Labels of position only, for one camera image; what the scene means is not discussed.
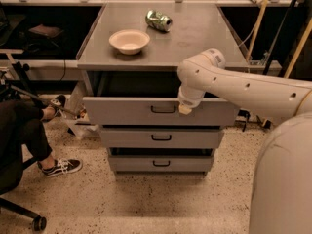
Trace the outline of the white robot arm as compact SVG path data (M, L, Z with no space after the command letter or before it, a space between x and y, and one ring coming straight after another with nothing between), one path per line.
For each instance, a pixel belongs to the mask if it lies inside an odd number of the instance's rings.
M177 68L181 81L179 111L188 114L204 94L223 98L273 122L312 111L309 81L229 71L223 53L215 48L187 58Z

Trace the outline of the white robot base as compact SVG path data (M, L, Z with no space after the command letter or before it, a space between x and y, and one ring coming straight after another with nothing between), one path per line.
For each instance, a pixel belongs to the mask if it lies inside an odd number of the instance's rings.
M275 128L256 161L249 234L312 234L312 114Z

